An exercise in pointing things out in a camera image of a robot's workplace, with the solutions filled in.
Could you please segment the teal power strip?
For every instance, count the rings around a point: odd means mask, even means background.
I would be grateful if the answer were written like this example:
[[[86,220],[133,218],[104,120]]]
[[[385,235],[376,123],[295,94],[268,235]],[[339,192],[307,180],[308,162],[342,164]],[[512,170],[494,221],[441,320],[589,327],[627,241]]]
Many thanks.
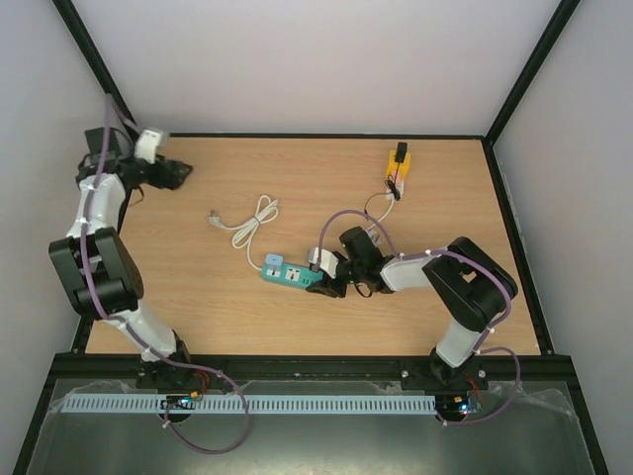
[[[322,273],[313,272],[302,265],[289,263],[283,258],[283,266],[280,270],[266,267],[264,260],[261,277],[268,283],[306,290],[308,286],[322,279]]]

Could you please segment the white power strip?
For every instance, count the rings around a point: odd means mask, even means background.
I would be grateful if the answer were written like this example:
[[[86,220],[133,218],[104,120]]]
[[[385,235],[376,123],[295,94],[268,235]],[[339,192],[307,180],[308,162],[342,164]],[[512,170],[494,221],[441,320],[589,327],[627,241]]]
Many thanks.
[[[405,192],[405,183],[403,181],[385,180],[386,196],[393,201],[401,201]]]

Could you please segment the light blue charger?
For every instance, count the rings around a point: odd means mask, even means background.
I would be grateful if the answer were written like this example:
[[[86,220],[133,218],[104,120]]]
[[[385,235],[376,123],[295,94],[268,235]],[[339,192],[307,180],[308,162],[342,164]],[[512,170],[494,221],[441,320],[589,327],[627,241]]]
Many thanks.
[[[283,257],[279,254],[268,253],[265,257],[265,266],[273,270],[280,270],[283,266]]]

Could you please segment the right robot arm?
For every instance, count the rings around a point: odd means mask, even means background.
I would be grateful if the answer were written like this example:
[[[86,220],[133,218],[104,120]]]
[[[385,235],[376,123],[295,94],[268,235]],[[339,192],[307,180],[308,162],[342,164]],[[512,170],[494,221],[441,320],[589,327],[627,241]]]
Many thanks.
[[[518,294],[515,280],[467,237],[415,254],[385,255],[360,227],[339,237],[342,252],[313,247],[308,254],[319,281],[310,293],[344,298],[352,286],[364,298],[413,288],[431,288],[451,315],[429,355],[429,373],[440,386],[461,381],[472,357],[498,320],[507,318]]]

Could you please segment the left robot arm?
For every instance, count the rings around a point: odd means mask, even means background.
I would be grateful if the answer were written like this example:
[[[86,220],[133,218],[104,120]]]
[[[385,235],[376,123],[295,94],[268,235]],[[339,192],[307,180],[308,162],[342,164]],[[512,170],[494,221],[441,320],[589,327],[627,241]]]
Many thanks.
[[[86,133],[89,152],[78,166],[80,202],[73,225],[52,242],[48,255],[74,311],[102,321],[138,349],[137,383],[163,391],[193,386],[194,371],[182,338],[162,323],[144,302],[141,274],[119,230],[130,197],[144,185],[176,190],[193,168],[159,154],[168,134],[144,129],[130,152],[123,152],[117,129]]]

